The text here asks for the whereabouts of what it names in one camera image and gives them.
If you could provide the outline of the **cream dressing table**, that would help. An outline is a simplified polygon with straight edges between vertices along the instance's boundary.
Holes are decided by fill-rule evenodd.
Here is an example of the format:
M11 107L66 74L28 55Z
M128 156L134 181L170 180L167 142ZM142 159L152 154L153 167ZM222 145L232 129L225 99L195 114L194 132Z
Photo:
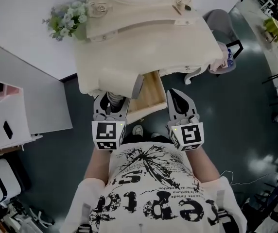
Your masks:
M199 75L222 57L192 0L86 0L86 39L74 43L79 89L98 89L103 68L138 74L177 65L201 66ZM178 5L179 15L172 5ZM191 7L186 11L184 6Z

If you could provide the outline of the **blue patterned packet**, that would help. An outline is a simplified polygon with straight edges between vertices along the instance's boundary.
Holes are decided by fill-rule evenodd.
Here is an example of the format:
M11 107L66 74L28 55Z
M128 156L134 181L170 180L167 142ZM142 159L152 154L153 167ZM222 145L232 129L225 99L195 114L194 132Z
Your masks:
M228 48L227 51L228 51L227 67L232 67L232 66L234 66L233 53L230 48Z

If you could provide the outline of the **pink folded clothes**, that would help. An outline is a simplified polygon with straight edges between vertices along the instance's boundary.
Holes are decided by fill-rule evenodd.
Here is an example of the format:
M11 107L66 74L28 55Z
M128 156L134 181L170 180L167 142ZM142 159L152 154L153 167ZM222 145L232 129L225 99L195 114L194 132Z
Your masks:
M225 69L229 67L228 64L228 48L226 44L222 42L217 42L221 51L222 51L222 58L217 59L212 65L209 66L209 71L216 72L218 69Z

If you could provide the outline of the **white cabinet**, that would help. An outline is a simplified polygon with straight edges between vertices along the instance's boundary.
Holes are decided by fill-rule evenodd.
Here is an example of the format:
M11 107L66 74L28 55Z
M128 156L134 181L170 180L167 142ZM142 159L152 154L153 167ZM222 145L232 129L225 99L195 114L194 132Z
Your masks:
M7 137L3 129L5 121L12 129L12 139ZM0 99L0 155L3 151L16 150L17 147L23 147L23 145L40 138L42 138L41 134L32 134L29 131L22 88L18 95Z

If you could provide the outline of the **large cream wooden drawer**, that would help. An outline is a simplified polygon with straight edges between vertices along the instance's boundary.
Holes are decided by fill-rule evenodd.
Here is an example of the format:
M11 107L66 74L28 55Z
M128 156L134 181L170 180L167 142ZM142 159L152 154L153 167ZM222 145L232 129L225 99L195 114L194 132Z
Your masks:
M167 108L167 99L158 71L143 75L144 81L137 99L131 99L127 124L134 123L145 116Z

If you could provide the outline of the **person's left forearm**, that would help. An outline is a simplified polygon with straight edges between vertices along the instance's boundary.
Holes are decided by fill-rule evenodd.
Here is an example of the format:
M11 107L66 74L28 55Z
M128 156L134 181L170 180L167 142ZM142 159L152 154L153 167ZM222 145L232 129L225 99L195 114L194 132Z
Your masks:
M95 178L108 182L111 152L94 148L84 179Z

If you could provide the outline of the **pale blue flower bouquet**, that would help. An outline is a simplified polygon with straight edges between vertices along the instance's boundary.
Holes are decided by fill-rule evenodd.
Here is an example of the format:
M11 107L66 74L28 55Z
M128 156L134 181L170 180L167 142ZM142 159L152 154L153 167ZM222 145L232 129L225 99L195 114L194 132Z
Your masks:
M87 5L82 1L52 7L50 17L43 19L50 37L62 41L65 37L83 40L86 37L85 26L88 18Z

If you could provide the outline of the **green cloth table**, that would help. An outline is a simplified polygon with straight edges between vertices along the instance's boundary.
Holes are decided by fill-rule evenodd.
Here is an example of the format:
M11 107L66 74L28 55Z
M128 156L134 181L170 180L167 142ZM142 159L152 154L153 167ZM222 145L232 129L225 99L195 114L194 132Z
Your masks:
M264 20L263 26L265 28L265 32L271 37L270 43L278 42L278 21L273 17Z

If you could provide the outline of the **black flat device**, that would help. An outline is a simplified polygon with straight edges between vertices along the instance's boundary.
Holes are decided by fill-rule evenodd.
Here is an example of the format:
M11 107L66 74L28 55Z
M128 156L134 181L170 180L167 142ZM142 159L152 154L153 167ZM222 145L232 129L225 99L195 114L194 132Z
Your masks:
M12 139L13 132L12 132L12 129L10 128L10 126L9 126L9 124L8 124L7 121L4 122L4 124L3 124L3 129L4 129L4 131L5 131L6 135L7 135L7 137L8 137L9 139Z

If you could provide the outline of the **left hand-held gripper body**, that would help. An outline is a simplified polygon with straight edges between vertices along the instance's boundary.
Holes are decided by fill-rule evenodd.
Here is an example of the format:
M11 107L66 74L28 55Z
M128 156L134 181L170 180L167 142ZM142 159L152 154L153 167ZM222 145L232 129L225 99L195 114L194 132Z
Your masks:
M92 121L92 138L98 150L118 150L125 136L127 124L123 114L95 113Z

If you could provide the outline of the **white black-print shirt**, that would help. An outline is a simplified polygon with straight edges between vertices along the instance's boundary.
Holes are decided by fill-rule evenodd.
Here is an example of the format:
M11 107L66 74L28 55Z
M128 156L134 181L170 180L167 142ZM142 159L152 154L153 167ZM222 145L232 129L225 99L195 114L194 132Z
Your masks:
M138 142L111 152L108 182L83 179L60 233L246 233L228 179L201 183L186 152Z

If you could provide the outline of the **person's right forearm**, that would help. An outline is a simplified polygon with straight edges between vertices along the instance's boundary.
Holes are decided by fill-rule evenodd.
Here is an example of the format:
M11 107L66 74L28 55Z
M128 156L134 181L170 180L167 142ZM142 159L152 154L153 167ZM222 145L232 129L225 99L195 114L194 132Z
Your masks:
M220 174L202 147L186 152L194 176L207 183L220 178Z

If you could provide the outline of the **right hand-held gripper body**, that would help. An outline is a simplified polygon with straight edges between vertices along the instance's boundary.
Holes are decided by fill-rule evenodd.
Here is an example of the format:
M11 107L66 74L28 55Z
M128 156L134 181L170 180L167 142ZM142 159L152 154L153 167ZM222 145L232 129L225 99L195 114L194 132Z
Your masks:
M203 123L199 115L177 116L170 115L167 128L169 138L178 151L198 149L204 143Z

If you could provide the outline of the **pink book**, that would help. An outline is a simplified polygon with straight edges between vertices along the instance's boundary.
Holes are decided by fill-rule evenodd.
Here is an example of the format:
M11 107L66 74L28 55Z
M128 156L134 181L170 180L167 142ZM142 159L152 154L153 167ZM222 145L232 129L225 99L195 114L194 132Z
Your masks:
M4 85L3 91L0 92L0 99L6 99L13 95L18 95L21 92L21 89L11 85Z

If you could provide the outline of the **grey chair black legs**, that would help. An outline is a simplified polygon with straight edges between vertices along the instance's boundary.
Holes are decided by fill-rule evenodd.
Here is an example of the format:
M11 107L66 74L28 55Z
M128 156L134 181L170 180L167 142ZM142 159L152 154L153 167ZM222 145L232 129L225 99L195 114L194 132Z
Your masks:
M215 9L204 15L204 20L216 38L217 42L226 44L230 48L234 57L234 66L225 69L218 69L216 72L208 71L217 77L226 74L236 68L236 58L243 51L243 46L237 34L234 31L229 14L221 9Z

